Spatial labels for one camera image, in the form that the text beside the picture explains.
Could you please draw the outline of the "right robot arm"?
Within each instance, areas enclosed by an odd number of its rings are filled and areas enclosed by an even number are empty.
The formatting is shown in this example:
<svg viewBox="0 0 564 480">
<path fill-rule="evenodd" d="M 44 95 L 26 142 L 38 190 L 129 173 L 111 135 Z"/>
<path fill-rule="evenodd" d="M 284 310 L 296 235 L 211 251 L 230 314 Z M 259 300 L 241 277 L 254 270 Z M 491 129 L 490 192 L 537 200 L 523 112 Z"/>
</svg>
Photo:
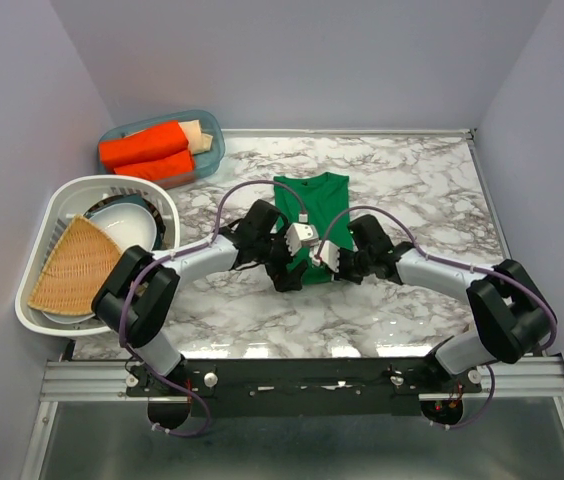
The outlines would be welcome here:
<svg viewBox="0 0 564 480">
<path fill-rule="evenodd" d="M 435 346 L 420 361 L 416 377 L 442 392 L 479 365 L 514 364 L 553 344 L 557 319 L 525 268 L 506 259 L 488 267 L 428 254 L 413 236 L 394 243 L 372 215 L 348 225 L 355 247 L 322 239 L 313 254 L 337 280 L 359 284 L 374 275 L 397 285 L 421 287 L 469 306 L 474 326 Z"/>
</svg>

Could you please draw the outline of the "green t-shirt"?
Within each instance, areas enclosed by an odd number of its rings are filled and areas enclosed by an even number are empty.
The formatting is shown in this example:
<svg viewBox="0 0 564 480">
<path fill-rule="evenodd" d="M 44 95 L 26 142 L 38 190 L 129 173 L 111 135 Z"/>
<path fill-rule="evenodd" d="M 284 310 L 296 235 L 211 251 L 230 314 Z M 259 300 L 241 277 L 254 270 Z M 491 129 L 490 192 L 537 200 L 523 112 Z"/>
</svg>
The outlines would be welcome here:
<svg viewBox="0 0 564 480">
<path fill-rule="evenodd" d="M 276 176 L 274 181 L 287 185 L 295 191 L 307 208 L 308 218 L 320 235 L 326 232 L 329 224 L 349 205 L 349 177 L 336 173 L 325 172 L 316 177 L 290 178 Z M 286 189 L 274 186 L 275 206 L 288 218 L 289 221 L 297 220 L 300 205 L 295 197 Z M 347 229 L 350 216 L 343 216 L 331 230 L 329 240 L 340 248 L 353 249 L 353 239 Z M 302 260 L 306 260 L 308 268 L 302 276 L 303 286 L 329 283 L 332 275 L 325 268 L 315 266 L 309 259 L 309 250 L 302 249 L 295 257 L 291 268 Z"/>
</svg>

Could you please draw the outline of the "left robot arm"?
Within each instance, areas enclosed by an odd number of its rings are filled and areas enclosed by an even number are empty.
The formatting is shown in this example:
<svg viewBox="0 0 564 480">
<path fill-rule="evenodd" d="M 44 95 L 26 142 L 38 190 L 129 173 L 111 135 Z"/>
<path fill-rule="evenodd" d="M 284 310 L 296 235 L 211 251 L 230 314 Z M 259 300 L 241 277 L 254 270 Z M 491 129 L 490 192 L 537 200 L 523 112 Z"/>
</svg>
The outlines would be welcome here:
<svg viewBox="0 0 564 480">
<path fill-rule="evenodd" d="M 293 261 L 303 247 L 318 240 L 306 212 L 292 223 L 277 207 L 258 200 L 244 217 L 215 227 L 201 241 L 171 252 L 126 249 L 91 307 L 118 334 L 122 348 L 145 363 L 150 384 L 171 395 L 183 385 L 184 356 L 163 326 L 179 289 L 211 274 L 264 266 L 276 291 L 297 291 L 308 262 Z"/>
</svg>

